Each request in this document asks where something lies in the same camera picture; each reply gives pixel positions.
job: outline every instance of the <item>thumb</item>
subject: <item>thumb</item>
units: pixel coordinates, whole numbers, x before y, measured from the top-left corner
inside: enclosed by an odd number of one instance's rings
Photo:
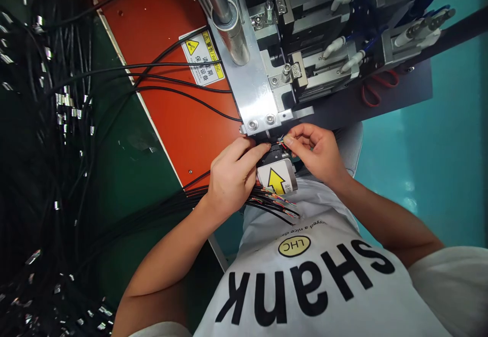
[[[306,161],[310,156],[312,156],[312,152],[308,150],[306,147],[303,146],[301,142],[299,142],[294,137],[286,135],[283,138],[283,141],[287,147],[297,156],[302,159],[302,161]]]

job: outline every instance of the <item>hand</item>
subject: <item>hand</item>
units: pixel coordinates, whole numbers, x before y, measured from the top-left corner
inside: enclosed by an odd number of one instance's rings
[[[292,128],[283,141],[300,157],[310,173],[332,189],[351,178],[332,131],[312,124],[300,124]]]
[[[226,147],[210,166],[210,185],[202,200],[210,207],[217,226],[238,211],[256,183],[256,163],[271,144],[255,146],[253,139],[239,137]]]

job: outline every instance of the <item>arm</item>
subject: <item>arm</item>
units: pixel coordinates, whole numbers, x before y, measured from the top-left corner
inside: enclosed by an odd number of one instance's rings
[[[115,316],[114,337],[163,321],[184,324],[180,281],[208,237],[247,200],[256,181],[256,163],[269,148],[270,144],[254,147],[253,140],[238,138],[212,162],[207,194],[153,247],[132,276]]]
[[[300,124],[290,130],[284,141],[308,170],[329,186],[373,237],[406,267],[444,247],[419,218],[349,175],[332,131]]]

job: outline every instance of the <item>white t-shirt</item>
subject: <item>white t-shirt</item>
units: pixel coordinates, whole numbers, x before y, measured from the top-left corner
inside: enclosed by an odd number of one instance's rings
[[[294,226],[260,210],[194,336],[485,336],[488,250],[446,248],[408,270],[359,235],[325,185],[298,180]],[[133,337],[189,336],[162,322]]]

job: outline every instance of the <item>yellow arrow sticker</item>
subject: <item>yellow arrow sticker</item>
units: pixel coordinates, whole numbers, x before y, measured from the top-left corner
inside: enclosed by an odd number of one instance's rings
[[[190,53],[190,55],[193,55],[193,53],[197,49],[197,46],[198,46],[199,42],[192,41],[192,40],[186,40],[185,43],[186,43],[186,45],[188,47],[188,52]]]
[[[284,195],[285,189],[283,188],[283,182],[285,180],[280,177],[272,168],[269,171],[269,180],[268,180],[268,187],[273,187],[274,192],[277,195]]]

